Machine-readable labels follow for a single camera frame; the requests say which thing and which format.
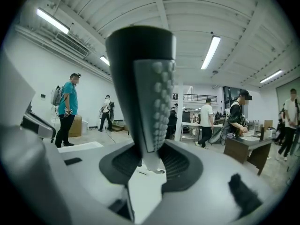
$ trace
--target ceiling beam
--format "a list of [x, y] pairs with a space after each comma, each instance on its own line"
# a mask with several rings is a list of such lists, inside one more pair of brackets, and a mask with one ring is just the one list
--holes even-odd
[[167, 20], [167, 15], [165, 13], [165, 7], [164, 7], [163, 0], [155, 0], [155, 2], [157, 5], [157, 8], [158, 8], [158, 13], [159, 13], [160, 19], [163, 24], [163, 28], [169, 30], [169, 24], [168, 24], [168, 20]]
[[[276, 72], [279, 69], [284, 70], [284, 68], [286, 67], [286, 64], [284, 63], [284, 61], [287, 58], [290, 58], [297, 50], [299, 50], [299, 46], [297, 43], [292, 43], [288, 46], [288, 48], [279, 56], [277, 57], [275, 60], [273, 60], [271, 63], [269, 63], [267, 65], [267, 67], [263, 70], [260, 70], [259, 72], [257, 72], [255, 74], [256, 80], [262, 80], [264, 79], [264, 77], [262, 76], [270, 76], [273, 72]], [[246, 81], [244, 81], [242, 83], [242, 85], [246, 85], [250, 82], [252, 82], [253, 80], [249, 80], [247, 79]]]
[[251, 42], [251, 39], [256, 34], [257, 30], [264, 21], [269, 4], [270, 0], [258, 0], [254, 14], [248, 26], [246, 27], [245, 32], [243, 33], [241, 39], [239, 40], [232, 53], [223, 63], [221, 67], [223, 70], [228, 69], [230, 66], [232, 66], [233, 62], [235, 61], [235, 59], [237, 59], [238, 55], [240, 55], [240, 53], [247, 48], [248, 44]]
[[[58, 4], [59, 0], [48, 0], [50, 3]], [[85, 31], [91, 38], [94, 38], [101, 48], [99, 53], [105, 54], [105, 39], [97, 33], [95, 29], [93, 29], [86, 21], [84, 21], [75, 11], [69, 8], [62, 1], [60, 2], [58, 8], [65, 13], [71, 20], [74, 21], [74, 24], [81, 27], [83, 31]]]

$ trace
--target baseball cap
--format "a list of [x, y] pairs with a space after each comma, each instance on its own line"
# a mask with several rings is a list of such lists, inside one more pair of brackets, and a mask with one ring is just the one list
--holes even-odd
[[249, 92], [247, 90], [241, 90], [240, 91], [240, 96], [245, 97], [245, 100], [250, 100], [252, 101], [252, 96], [250, 96]]

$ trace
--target black pants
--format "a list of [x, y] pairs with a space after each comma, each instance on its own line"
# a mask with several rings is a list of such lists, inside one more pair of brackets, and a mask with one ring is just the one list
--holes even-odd
[[283, 155], [284, 157], [287, 156], [291, 149], [295, 132], [296, 129], [285, 127], [285, 142], [282, 144], [281, 148], [278, 151], [278, 153], [281, 154], [285, 150], [285, 153]]
[[201, 127], [202, 139], [198, 141], [198, 144], [202, 144], [202, 148], [205, 148], [205, 142], [211, 138], [212, 130], [211, 127]]
[[107, 119], [108, 121], [108, 130], [111, 130], [112, 129], [112, 121], [111, 119], [109, 118], [109, 112], [104, 112], [102, 113], [102, 117], [101, 117], [101, 124], [100, 124], [100, 130], [103, 129], [103, 124], [104, 124], [104, 121], [105, 119]]
[[275, 139], [275, 142], [279, 141], [279, 144], [282, 144], [282, 141], [285, 137], [285, 124], [280, 124], [280, 134], [278, 135], [278, 137]]
[[69, 136], [69, 130], [72, 126], [72, 123], [74, 121], [75, 115], [69, 115], [64, 118], [64, 115], [59, 115], [60, 117], [60, 130], [57, 132], [56, 139], [55, 139], [55, 145], [60, 148], [62, 141], [64, 141], [65, 144], [69, 143], [68, 136]]

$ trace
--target fluorescent light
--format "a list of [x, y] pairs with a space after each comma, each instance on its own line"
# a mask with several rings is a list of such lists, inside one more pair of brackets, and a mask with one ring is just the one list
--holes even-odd
[[47, 22], [51, 23], [54, 27], [58, 28], [65, 34], [68, 34], [70, 29], [63, 25], [61, 22], [59, 22], [57, 19], [55, 19], [53, 16], [51, 16], [49, 13], [45, 12], [43, 9], [38, 8], [37, 9], [37, 15], [41, 18], [44, 18]]
[[105, 56], [101, 56], [100, 59], [105, 62], [107, 65], [109, 65], [109, 61], [107, 60], [107, 58]]
[[281, 72], [282, 72], [281, 70], [277, 71], [276, 73], [272, 74], [271, 76], [268, 76], [267, 78], [261, 80], [260, 83], [264, 83], [265, 81], [275, 77], [276, 75], [280, 74]]
[[210, 43], [210, 48], [208, 50], [206, 58], [205, 58], [205, 60], [204, 60], [204, 62], [202, 64], [202, 67], [201, 67], [202, 70], [207, 69], [207, 67], [208, 67], [208, 65], [209, 65], [209, 63], [210, 63], [213, 55], [215, 54], [215, 52], [217, 50], [217, 47], [218, 47], [220, 41], [221, 41], [220, 37], [216, 37], [216, 36], [212, 37], [212, 40], [211, 40], [211, 43]]

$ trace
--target air conditioner vent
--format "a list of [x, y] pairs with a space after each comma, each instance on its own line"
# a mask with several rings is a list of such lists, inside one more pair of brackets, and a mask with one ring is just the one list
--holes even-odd
[[67, 47], [71, 48], [72, 50], [76, 51], [77, 53], [79, 53], [83, 57], [86, 57], [89, 54], [89, 50], [87, 48], [85, 48], [84, 46], [82, 46], [81, 44], [76, 42], [74, 39], [70, 38], [68, 35], [58, 33], [56, 35], [55, 40], [61, 42], [65, 46], [67, 46]]

